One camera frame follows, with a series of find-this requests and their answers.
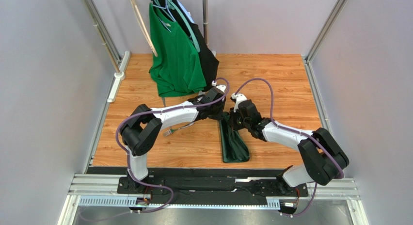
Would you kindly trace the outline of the dark green cloth napkin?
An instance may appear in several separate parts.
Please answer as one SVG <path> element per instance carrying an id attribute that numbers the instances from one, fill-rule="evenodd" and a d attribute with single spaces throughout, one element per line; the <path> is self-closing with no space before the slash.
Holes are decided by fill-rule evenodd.
<path id="1" fill-rule="evenodd" d="M 219 122 L 222 161 L 242 163 L 250 160 L 249 149 L 238 131 L 232 130 L 225 120 Z"/>

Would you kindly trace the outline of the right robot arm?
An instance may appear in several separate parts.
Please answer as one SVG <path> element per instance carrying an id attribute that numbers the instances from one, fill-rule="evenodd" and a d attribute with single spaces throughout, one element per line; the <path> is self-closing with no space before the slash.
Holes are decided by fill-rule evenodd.
<path id="1" fill-rule="evenodd" d="M 311 131 L 285 126 L 262 117 L 250 99 L 232 101 L 235 105 L 230 109 L 229 124 L 233 130 L 247 129 L 256 139 L 299 152 L 303 164 L 289 166 L 276 177 L 275 187 L 280 194 L 288 195 L 301 184 L 315 182 L 325 186 L 332 179 L 343 177 L 349 159 L 327 129 Z"/>

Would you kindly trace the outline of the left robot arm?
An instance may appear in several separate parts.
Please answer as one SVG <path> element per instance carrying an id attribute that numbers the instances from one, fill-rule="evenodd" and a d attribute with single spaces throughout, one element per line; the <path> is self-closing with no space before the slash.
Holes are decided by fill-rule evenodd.
<path id="1" fill-rule="evenodd" d="M 220 84 L 204 95 L 175 106 L 149 108 L 146 104 L 139 105 L 131 116 L 121 122 L 115 132 L 115 140 L 127 154 L 127 179 L 132 189 L 148 186 L 143 182 L 148 176 L 147 153 L 154 146 L 161 130 L 204 119 L 219 121 L 225 97 L 226 86 Z"/>

